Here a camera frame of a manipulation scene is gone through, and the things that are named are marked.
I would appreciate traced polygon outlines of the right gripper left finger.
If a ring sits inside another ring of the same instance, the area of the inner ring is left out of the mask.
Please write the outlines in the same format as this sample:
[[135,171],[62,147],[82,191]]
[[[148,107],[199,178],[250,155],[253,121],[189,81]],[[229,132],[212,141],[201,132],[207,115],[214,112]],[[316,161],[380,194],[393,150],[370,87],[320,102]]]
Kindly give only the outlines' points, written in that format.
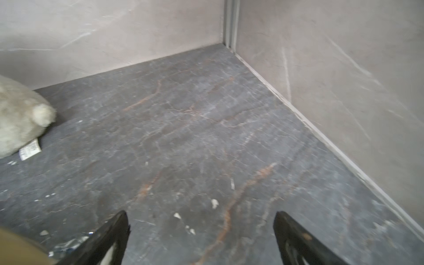
[[121,265],[130,235],[128,214],[121,210],[85,242],[58,261],[59,265]]

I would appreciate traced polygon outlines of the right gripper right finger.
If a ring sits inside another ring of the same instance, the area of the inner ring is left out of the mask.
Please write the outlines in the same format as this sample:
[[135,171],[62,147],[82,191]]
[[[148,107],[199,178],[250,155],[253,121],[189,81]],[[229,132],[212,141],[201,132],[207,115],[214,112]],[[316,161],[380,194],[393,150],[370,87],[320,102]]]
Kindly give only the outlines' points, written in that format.
[[273,229],[285,265],[347,265],[286,212],[276,213]]

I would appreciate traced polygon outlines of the cream wavy glass vase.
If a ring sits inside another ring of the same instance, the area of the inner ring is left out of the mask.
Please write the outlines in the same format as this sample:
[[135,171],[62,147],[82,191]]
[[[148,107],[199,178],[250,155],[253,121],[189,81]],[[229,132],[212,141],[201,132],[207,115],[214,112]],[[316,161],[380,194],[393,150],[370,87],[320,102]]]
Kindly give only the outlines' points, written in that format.
[[1,228],[1,265],[58,265],[36,242]]

